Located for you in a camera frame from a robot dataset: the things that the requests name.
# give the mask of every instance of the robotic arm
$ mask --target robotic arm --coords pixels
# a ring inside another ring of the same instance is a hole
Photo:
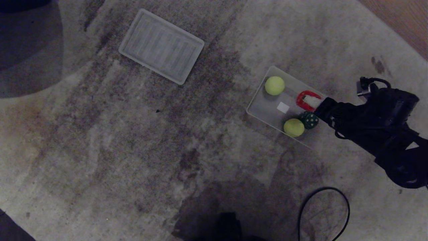
[[[375,81],[386,87],[379,89]],[[392,89],[379,78],[361,77],[358,95],[362,105],[337,103],[326,98],[315,114],[335,130],[340,139],[348,139],[375,157],[388,177],[404,188],[428,184],[428,140],[407,125],[419,98],[409,92]]]

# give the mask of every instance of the tennis ball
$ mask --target tennis ball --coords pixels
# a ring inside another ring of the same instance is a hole
[[[284,132],[291,137],[298,137],[305,131],[305,126],[298,119],[290,119],[284,124]]]
[[[285,82],[281,77],[273,76],[267,79],[265,90],[270,95],[279,95],[285,89]]]

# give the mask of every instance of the green die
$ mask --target green die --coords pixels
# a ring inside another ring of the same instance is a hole
[[[302,114],[299,115],[298,119],[303,123],[303,125],[305,126],[305,129],[312,129],[315,126],[318,125],[318,117],[309,111],[305,111]]]

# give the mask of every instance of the clear plastic tray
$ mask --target clear plastic tray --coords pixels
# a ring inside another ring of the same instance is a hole
[[[201,39],[140,9],[119,52],[177,84],[184,84],[203,47]]]
[[[272,96],[265,91],[265,82],[272,76],[279,76],[285,82],[285,90],[280,95]],[[248,105],[247,113],[286,135],[283,129],[284,123],[289,119],[296,118],[305,111],[296,104],[297,96],[305,90],[310,90],[320,95],[322,99],[326,98],[326,96],[319,91],[307,86],[275,66],[272,66],[267,71],[256,94]],[[318,129],[323,125],[326,124],[320,121],[318,126],[311,130],[305,129],[304,133],[299,137],[293,138],[289,135],[287,136],[311,148],[313,139],[318,138]]]

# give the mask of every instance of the wooden floor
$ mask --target wooden floor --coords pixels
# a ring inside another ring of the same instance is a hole
[[[428,0],[359,0],[428,60]]]

